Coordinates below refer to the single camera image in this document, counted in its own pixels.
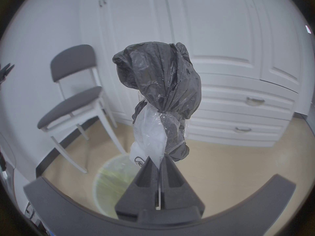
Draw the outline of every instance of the gray chair backrest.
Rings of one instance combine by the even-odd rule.
[[[96,66],[95,52],[90,45],[77,45],[59,53],[50,63],[51,76],[54,82]]]

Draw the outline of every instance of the white wall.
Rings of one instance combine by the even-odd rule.
[[[16,168],[29,181],[53,149],[37,123],[61,102],[49,64],[60,51],[82,43],[79,10],[80,0],[26,0],[0,42],[2,67],[15,64],[0,91],[0,133],[14,153]],[[68,97],[91,87],[93,81],[83,71],[61,84]],[[72,130],[57,138],[62,140]]]

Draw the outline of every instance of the wooden floor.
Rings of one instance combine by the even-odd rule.
[[[119,124],[114,131],[129,151],[134,141],[132,127]],[[119,152],[99,121],[87,130],[87,134],[89,141],[80,136],[67,147],[72,158],[87,167],[87,174],[59,155],[43,175],[76,202],[98,212],[92,195],[94,178],[98,169]],[[190,154],[177,167],[206,205],[204,217],[236,205],[274,174],[280,174],[296,183],[296,190],[286,209],[266,233],[275,235],[296,214],[313,187],[315,137],[305,120],[294,118],[272,148],[194,140],[187,140],[187,145]]]

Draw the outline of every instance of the white chair leg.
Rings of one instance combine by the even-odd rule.
[[[88,173],[88,170],[85,168],[82,168],[81,166],[79,166],[75,161],[73,161],[68,152],[65,151],[65,149],[57,142],[57,140],[55,139],[55,137],[51,136],[51,139],[53,140],[53,142],[55,143],[55,148],[60,152],[61,155],[63,155],[65,157],[65,159],[67,159],[70,163],[72,163],[75,167],[77,167],[80,171],[82,171],[83,173]]]
[[[126,151],[124,150],[124,148],[121,146],[117,136],[115,135],[111,125],[109,124],[108,120],[106,119],[106,116],[102,110],[102,108],[100,107],[96,107],[96,112],[97,112],[97,116],[100,119],[100,122],[103,124],[104,128],[106,129],[108,135],[110,136],[110,138],[113,140],[114,144],[116,145],[116,147],[118,148],[118,150],[120,151],[120,153],[122,154],[126,154]]]
[[[110,120],[112,121],[112,124],[115,128],[117,128],[117,124],[116,121],[114,119],[113,113],[111,111],[111,109],[109,108],[108,102],[106,100],[104,100],[102,97],[100,98],[101,103],[103,105],[103,108],[105,109],[106,114],[108,114]]]
[[[89,137],[86,135],[84,129],[81,127],[81,125],[77,124],[76,125],[78,130],[80,131],[80,133],[84,136],[84,138],[88,141],[89,140]]]

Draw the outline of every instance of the door handle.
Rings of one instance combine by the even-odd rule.
[[[250,106],[260,106],[264,102],[265,102],[265,100],[259,100],[259,99],[254,99],[254,98],[250,98],[250,97],[246,98],[246,104],[250,105]]]
[[[238,128],[238,127],[235,128],[235,132],[238,132],[238,133],[247,133],[247,132],[250,132],[250,131],[252,131],[251,128],[245,128],[245,129]]]

